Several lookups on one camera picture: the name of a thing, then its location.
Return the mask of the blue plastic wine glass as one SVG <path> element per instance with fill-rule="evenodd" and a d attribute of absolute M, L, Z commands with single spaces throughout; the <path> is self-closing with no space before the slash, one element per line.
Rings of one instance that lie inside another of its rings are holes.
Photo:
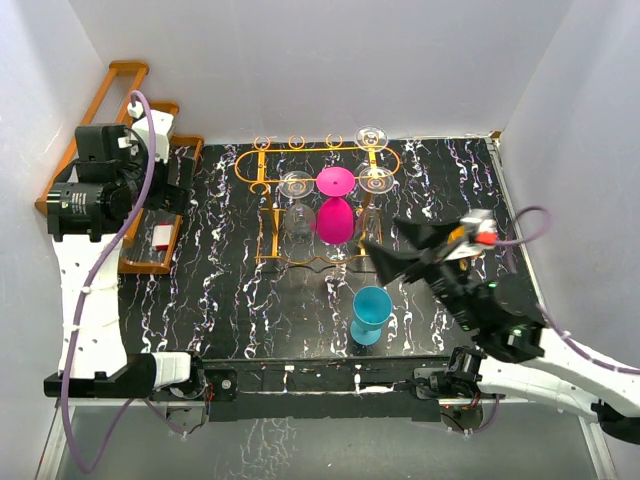
<path fill-rule="evenodd" d="M 354 295 L 352 308 L 353 318 L 350 325 L 352 339 L 363 346 L 375 344 L 391 316 L 393 308 L 391 297 L 381 287 L 366 286 Z"/>

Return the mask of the clear flute glass front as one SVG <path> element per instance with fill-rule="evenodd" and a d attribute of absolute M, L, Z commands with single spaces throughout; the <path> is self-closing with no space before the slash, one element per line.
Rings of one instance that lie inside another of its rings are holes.
<path fill-rule="evenodd" d="M 359 175 L 359 186 L 365 192 L 362 211 L 356 221 L 355 238 L 358 244 L 363 241 L 377 242 L 381 236 L 381 214 L 376 205 L 377 198 L 388 193 L 394 185 L 392 172 L 384 167 L 370 166 Z"/>

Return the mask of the clear flute glass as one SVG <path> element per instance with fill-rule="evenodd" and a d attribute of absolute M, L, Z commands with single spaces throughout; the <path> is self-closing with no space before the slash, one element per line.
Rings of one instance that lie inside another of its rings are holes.
<path fill-rule="evenodd" d="M 363 241 L 377 242 L 381 236 L 381 214 L 376 205 L 377 198 L 388 193 L 394 185 L 392 172 L 384 167 L 370 166 L 359 175 L 359 186 L 365 192 L 362 211 L 356 221 L 355 238 L 358 244 Z"/>
<path fill-rule="evenodd" d="M 354 175 L 361 176 L 364 170 L 376 167 L 376 155 L 387 147 L 388 142 L 386 131 L 380 127 L 368 125 L 359 128 L 355 134 L 355 144 L 366 156 L 354 170 Z"/>

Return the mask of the pink plastic wine glass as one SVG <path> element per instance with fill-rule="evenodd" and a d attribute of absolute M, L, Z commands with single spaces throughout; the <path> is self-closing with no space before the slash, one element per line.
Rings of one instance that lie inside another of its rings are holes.
<path fill-rule="evenodd" d="M 346 196 L 355 187 L 354 175 L 343 167 L 327 167 L 316 178 L 318 190 L 328 197 L 317 212 L 317 233 L 331 245 L 346 243 L 354 233 L 354 214 Z"/>

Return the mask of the clear grey wine glass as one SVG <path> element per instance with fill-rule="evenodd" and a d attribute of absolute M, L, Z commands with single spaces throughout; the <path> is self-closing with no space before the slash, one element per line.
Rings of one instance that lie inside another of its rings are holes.
<path fill-rule="evenodd" d="M 284 216 L 284 230 L 296 244 L 312 244 L 316 230 L 316 216 L 313 209 L 303 199 L 314 191 L 315 181 L 304 171 L 286 173 L 279 182 L 280 193 L 292 204 Z"/>

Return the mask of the orange plastic wine glass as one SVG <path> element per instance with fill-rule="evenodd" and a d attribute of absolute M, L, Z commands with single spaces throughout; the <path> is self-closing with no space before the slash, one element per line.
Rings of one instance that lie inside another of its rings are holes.
<path fill-rule="evenodd" d="M 453 261 L 461 271 L 466 272 L 470 265 L 469 257 L 472 257 L 473 254 L 467 242 L 464 228 L 454 229 L 448 236 L 447 244 L 451 247 L 451 252 L 446 259 Z"/>

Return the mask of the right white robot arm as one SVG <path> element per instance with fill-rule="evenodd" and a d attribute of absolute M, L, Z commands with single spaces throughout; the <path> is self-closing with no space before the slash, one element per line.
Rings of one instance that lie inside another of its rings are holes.
<path fill-rule="evenodd" d="M 453 350 L 447 370 L 421 390 L 441 397 L 515 396 L 553 406 L 598 424 L 611 437 L 639 441 L 639 371 L 572 340 L 527 294 L 515 273 L 475 282 L 461 263 L 503 246 L 489 210 L 474 209 L 452 223 L 397 217 L 412 246 L 398 252 L 364 241 L 381 284 L 422 280 L 473 347 Z"/>

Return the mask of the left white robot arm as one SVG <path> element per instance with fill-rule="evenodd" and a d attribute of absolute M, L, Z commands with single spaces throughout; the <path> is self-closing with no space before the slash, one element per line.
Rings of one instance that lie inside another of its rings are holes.
<path fill-rule="evenodd" d="M 188 190 L 168 180 L 174 121 L 79 126 L 78 156 L 55 177 L 47 228 L 61 278 L 63 343 L 45 378 L 50 398 L 138 399 L 172 386 L 194 399 L 207 376 L 187 352 L 128 354 L 119 324 L 118 268 L 124 235 L 141 209 L 177 214 Z"/>

